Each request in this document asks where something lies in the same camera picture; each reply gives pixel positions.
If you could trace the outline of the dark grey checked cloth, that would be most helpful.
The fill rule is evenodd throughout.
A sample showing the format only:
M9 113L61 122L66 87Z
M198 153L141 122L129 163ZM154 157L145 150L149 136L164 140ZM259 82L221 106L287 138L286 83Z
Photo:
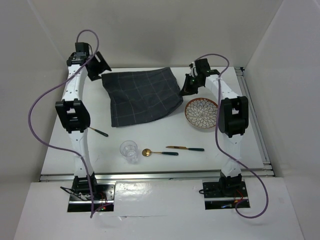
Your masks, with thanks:
M145 124L167 117L183 103L177 79L169 67L101 75L110 98L111 126Z

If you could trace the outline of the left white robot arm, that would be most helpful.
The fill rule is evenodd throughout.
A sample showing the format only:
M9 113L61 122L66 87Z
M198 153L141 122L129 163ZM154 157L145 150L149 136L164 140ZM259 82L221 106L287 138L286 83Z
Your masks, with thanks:
M72 149L76 152L72 190L88 200L97 197L99 187L89 157L87 137L91 117L82 102L84 84L86 78L91 81L100 80L104 71L111 70L99 51L93 53L89 43L75 43L75 52L66 61L68 73L73 78L66 84L62 99L55 103L61 125L68 133Z

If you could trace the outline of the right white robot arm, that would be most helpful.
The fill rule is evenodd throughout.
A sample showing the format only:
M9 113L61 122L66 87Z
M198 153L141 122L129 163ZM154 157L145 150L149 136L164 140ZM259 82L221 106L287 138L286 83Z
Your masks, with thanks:
M181 96L198 93L198 88L207 87L217 98L215 143L218 150L227 156L220 171L218 190L230 197L241 186L241 167L246 167L238 158L240 142L249 126L249 101L246 96L235 93L221 78L223 72L212 70L205 56L190 65L190 73L180 91Z

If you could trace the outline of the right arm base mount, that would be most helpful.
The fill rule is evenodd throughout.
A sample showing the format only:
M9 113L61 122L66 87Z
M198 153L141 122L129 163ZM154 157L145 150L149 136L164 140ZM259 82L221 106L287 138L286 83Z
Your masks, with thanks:
M234 209L236 204L239 204L239 209L251 207L244 181L239 186L231 188L223 188L219 182L203 182L198 193L204 197L206 210Z

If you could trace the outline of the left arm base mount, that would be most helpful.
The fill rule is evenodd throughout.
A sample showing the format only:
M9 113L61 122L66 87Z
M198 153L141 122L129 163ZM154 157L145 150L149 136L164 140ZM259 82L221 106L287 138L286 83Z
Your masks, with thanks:
M68 194L68 213L84 213L91 212L91 204L93 201L93 211L97 212L113 212L116 184L114 182L95 183L92 187L93 196L88 188L76 188L61 186L60 189Z

